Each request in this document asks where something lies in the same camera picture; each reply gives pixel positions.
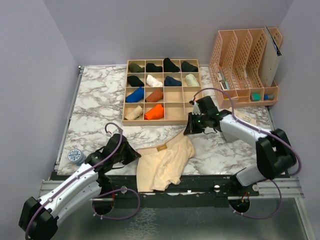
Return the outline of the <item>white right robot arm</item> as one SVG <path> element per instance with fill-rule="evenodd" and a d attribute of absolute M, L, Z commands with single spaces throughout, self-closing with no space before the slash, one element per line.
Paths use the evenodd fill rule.
<path fill-rule="evenodd" d="M 273 180 L 297 163 L 283 130 L 258 128 L 236 118 L 229 110 L 218 110 L 210 96 L 191 100 L 190 104 L 193 109 L 187 115 L 185 136 L 204 133 L 206 128 L 211 128 L 255 148 L 256 163 L 236 173 L 229 184 L 234 195 L 242 195 L 253 183 Z"/>

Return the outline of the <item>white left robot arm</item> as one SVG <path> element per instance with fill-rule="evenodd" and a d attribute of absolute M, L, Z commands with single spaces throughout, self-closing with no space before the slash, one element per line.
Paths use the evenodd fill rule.
<path fill-rule="evenodd" d="M 23 205 L 19 227 L 27 240 L 50 240 L 59 225 L 77 208 L 92 198 L 114 199 L 117 190 L 105 174 L 139 159 L 127 138 L 115 133 L 107 144 L 87 156 L 84 163 L 70 177 L 47 194 L 30 197 Z"/>

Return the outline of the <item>beige boxer underwear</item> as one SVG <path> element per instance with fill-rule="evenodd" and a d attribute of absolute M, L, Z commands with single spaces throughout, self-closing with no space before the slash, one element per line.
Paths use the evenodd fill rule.
<path fill-rule="evenodd" d="M 162 144 L 139 148 L 136 184 L 139 193 L 165 191 L 170 184 L 178 185 L 195 148 L 190 138 L 181 131 Z"/>

